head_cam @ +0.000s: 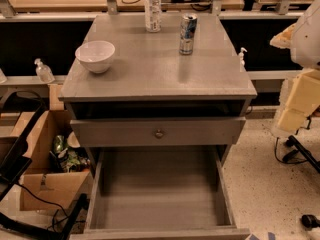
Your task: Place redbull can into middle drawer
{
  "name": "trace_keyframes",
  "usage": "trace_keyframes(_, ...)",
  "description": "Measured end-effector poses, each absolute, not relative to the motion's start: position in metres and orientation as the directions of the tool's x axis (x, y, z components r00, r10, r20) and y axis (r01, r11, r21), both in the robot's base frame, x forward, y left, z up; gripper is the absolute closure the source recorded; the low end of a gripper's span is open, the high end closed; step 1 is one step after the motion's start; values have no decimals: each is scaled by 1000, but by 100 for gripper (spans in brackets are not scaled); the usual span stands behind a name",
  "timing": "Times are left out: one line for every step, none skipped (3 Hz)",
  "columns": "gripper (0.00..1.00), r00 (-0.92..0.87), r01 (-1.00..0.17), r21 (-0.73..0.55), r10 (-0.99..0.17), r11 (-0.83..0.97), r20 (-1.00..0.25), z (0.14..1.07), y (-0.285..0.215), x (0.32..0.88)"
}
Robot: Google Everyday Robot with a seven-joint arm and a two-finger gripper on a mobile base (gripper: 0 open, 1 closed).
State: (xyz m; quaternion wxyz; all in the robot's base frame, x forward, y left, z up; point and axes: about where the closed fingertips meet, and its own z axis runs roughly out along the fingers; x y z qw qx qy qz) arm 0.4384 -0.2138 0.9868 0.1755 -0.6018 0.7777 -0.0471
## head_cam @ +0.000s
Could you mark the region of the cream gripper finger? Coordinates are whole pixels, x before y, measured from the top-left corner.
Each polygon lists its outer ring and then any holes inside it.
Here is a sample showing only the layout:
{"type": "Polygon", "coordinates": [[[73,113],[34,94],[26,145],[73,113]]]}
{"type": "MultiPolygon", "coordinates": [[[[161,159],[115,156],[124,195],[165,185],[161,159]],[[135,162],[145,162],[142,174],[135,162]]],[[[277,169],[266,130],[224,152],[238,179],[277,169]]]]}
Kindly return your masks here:
{"type": "Polygon", "coordinates": [[[295,28],[295,24],[288,26],[282,32],[275,35],[270,40],[270,45],[280,49],[289,49],[291,46],[291,36],[293,30],[295,28]]]}
{"type": "Polygon", "coordinates": [[[320,107],[320,71],[303,69],[289,81],[288,96],[276,122],[282,131],[294,133],[320,107]]]}

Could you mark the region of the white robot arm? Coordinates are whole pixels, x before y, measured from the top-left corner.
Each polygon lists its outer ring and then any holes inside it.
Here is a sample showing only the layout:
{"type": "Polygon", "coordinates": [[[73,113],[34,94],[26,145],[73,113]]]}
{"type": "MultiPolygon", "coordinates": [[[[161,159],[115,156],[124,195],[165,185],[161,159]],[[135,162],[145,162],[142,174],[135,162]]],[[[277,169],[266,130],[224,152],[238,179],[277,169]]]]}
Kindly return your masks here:
{"type": "Polygon", "coordinates": [[[314,0],[296,23],[275,35],[270,44],[289,49],[291,60],[302,67],[284,81],[280,107],[274,117],[273,133],[296,132],[320,106],[320,0],[314,0]]]}

